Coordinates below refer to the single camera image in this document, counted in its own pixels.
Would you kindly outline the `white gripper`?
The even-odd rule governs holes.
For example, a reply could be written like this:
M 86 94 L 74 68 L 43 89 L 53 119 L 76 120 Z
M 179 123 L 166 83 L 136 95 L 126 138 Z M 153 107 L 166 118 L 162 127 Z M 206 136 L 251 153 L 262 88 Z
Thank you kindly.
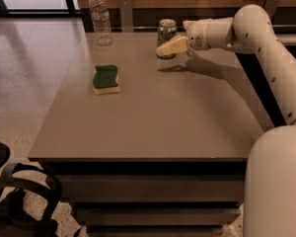
M 186 37 L 177 36 L 161 44 L 156 49 L 159 56 L 167 56 L 185 52 L 190 47 L 194 50 L 208 50 L 207 28 L 210 20 L 184 21 Z

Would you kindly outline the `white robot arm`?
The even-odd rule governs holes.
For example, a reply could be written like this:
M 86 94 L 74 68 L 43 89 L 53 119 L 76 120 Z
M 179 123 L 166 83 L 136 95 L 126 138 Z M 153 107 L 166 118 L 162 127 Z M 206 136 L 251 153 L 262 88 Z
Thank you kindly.
M 243 237 L 296 237 L 296 58 L 259 5 L 234 17 L 185 21 L 186 35 L 158 46 L 158 55 L 223 48 L 253 54 L 285 120 L 254 144 L 248 159 Z

